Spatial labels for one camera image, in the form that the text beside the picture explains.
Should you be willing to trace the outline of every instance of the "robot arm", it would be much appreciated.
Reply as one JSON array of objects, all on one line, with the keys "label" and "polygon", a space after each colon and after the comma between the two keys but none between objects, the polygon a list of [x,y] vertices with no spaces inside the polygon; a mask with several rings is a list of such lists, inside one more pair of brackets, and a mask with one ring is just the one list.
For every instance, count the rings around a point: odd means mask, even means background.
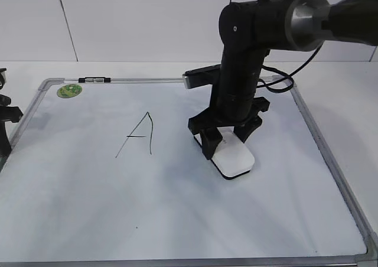
[{"label": "robot arm", "polygon": [[224,44],[221,65],[187,71],[187,87],[212,84],[210,106],[189,119],[211,159],[222,136],[234,126],[242,142],[261,126],[269,102],[255,98],[263,62],[270,50],[312,51],[324,41],[378,45],[378,0],[257,0],[231,3],[219,19]]}]

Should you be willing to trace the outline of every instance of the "white eraser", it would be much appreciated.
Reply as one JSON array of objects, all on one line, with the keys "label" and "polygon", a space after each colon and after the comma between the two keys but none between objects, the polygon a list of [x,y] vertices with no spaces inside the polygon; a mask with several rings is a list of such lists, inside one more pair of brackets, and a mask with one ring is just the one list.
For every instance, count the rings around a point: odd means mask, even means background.
[{"label": "white eraser", "polygon": [[[228,180],[248,173],[255,164],[255,158],[246,145],[234,134],[230,128],[219,128],[223,140],[219,143],[213,158],[214,165],[222,176]],[[201,145],[199,134],[195,136]]]}]

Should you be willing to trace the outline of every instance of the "white table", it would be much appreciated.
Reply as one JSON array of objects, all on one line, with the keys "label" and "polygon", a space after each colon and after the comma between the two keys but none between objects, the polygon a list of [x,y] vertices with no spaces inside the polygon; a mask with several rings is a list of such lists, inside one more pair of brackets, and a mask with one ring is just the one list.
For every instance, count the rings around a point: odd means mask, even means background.
[{"label": "white table", "polygon": [[[1,62],[8,68],[2,90],[26,110],[43,80],[77,78],[173,78],[211,63]],[[300,63],[269,64],[291,71]],[[352,187],[370,224],[378,232],[378,63],[312,63],[296,82],[315,121]]]}]

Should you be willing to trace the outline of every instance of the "round sticker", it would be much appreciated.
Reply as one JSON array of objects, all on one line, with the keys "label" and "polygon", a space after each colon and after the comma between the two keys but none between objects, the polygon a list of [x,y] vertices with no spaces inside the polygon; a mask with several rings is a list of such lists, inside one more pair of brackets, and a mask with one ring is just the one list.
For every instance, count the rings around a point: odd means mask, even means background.
[{"label": "round sticker", "polygon": [[57,95],[63,99],[68,99],[70,97],[76,97],[82,92],[82,87],[77,84],[69,84],[59,88]]}]

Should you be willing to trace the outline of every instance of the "black clamp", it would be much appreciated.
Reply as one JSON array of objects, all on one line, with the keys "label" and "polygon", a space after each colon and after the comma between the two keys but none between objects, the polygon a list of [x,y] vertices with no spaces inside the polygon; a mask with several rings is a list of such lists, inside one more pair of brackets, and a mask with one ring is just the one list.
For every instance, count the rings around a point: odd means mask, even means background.
[{"label": "black clamp", "polygon": [[[5,79],[6,68],[0,69],[0,89],[6,83]],[[0,95],[0,157],[7,157],[11,151],[11,144],[6,134],[5,123],[11,121],[17,123],[21,120],[23,114],[18,106],[9,106],[12,100],[8,96]]]},{"label": "black clamp", "polygon": [[210,106],[199,115],[190,118],[188,122],[189,130],[193,135],[200,134],[202,153],[207,159],[212,159],[216,148],[221,143],[223,137],[218,128],[234,127],[235,135],[245,143],[248,137],[262,125],[259,112],[266,112],[270,103],[264,97],[256,97],[253,100],[249,116],[242,122],[230,121],[218,115],[214,109],[218,97],[217,81],[220,75],[220,65],[214,65],[201,69],[185,72],[183,75],[187,89],[193,89],[211,84]]}]

